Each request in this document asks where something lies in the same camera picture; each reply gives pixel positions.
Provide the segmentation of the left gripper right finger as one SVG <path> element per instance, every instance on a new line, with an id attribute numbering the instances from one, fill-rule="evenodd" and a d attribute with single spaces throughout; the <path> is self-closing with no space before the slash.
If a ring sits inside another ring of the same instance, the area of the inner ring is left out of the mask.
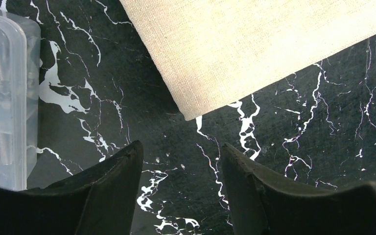
<path id="1" fill-rule="evenodd" d="M 376 181 L 333 191 L 296 182 L 230 144 L 221 148 L 236 235 L 376 235 Z"/>

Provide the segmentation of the beige cloth napkin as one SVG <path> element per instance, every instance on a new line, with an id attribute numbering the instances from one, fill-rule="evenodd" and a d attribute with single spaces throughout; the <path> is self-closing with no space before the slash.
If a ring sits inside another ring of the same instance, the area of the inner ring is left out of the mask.
<path id="1" fill-rule="evenodd" d="M 123 0 L 195 119 L 376 34 L 376 0 Z"/>

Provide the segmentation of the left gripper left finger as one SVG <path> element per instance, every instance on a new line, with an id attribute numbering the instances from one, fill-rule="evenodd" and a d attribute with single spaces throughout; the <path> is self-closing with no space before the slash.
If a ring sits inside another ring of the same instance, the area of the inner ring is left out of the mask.
<path id="1" fill-rule="evenodd" d="M 128 235 L 143 164 L 134 141 L 46 188 L 0 188 L 0 235 Z"/>

